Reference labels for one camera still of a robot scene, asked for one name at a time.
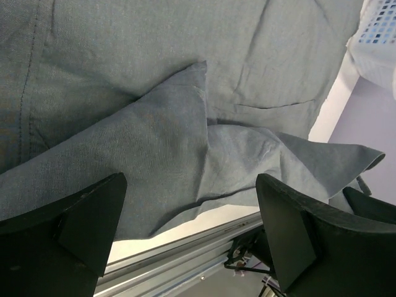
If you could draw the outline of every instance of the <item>stitching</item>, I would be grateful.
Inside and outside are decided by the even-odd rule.
[[[36,30],[37,30],[37,23],[38,23],[39,5],[40,5],[40,0],[37,1],[35,26],[33,29],[32,47],[30,48],[29,64],[27,67],[27,74],[26,74],[26,79],[25,79],[25,83],[24,83],[24,88],[22,89],[22,96],[20,97],[20,111],[19,111],[19,163],[20,164],[22,163],[22,107],[24,104],[24,95],[25,95],[25,91],[26,91],[27,81],[29,79],[30,68],[32,66],[33,48],[34,48],[34,44],[35,44],[35,37],[36,37]],[[29,156],[30,156],[30,146],[31,146],[31,141],[29,140]]]

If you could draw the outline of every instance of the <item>wrinkled fabric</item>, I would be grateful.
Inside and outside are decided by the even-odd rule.
[[[363,0],[0,0],[0,173],[208,61],[210,124],[308,138]]]
[[[0,220],[123,172],[116,240],[147,238],[224,204],[257,205],[259,173],[326,201],[383,154],[266,128],[207,125],[206,63],[195,64],[88,129],[0,175]]]
[[[257,205],[264,172],[326,201],[383,157],[298,138],[362,3],[0,0],[0,220],[116,172],[116,239]]]

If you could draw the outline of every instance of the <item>white surface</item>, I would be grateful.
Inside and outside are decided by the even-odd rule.
[[[309,133],[310,141],[329,141],[358,79],[359,73],[353,65],[350,54],[346,52],[340,72],[335,79],[333,87],[330,89],[329,96],[327,96],[326,101],[322,105],[315,125]]]

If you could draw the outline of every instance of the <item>plastic basket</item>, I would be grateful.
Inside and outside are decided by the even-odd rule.
[[[348,49],[365,79],[396,98],[396,0],[371,0]]]

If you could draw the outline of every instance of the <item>cable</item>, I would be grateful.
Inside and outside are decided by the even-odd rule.
[[[267,288],[266,285],[262,286],[262,289],[260,291],[259,297],[262,297],[262,295],[264,294],[266,288]]]
[[[279,291],[277,288],[275,288],[274,286],[272,286],[270,284],[268,284],[267,286],[269,286],[271,288],[271,290],[275,293],[275,295],[277,297],[285,297],[285,295],[281,291]]]

